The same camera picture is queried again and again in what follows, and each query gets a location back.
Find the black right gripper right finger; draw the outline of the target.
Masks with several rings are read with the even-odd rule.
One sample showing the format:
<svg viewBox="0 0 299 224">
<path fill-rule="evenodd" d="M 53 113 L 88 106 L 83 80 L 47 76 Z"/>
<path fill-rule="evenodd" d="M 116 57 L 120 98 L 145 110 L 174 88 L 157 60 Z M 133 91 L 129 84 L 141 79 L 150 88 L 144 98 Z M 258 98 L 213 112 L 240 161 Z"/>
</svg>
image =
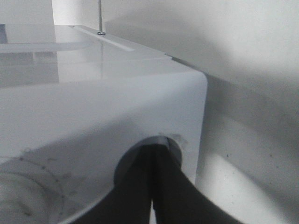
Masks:
<svg viewBox="0 0 299 224">
<path fill-rule="evenodd" d="M 239 220 L 200 193 L 164 145 L 152 152 L 153 205 L 158 224 L 238 224 Z"/>
</svg>

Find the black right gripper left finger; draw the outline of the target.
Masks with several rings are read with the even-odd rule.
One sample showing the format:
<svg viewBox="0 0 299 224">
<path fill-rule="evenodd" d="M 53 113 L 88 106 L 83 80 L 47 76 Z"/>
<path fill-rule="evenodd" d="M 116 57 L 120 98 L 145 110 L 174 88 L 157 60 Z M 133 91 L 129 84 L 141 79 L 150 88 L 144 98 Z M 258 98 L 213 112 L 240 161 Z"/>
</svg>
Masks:
<svg viewBox="0 0 299 224">
<path fill-rule="evenodd" d="M 113 190 L 74 224 L 148 224 L 151 210 L 151 156 L 142 146 Z"/>
</svg>

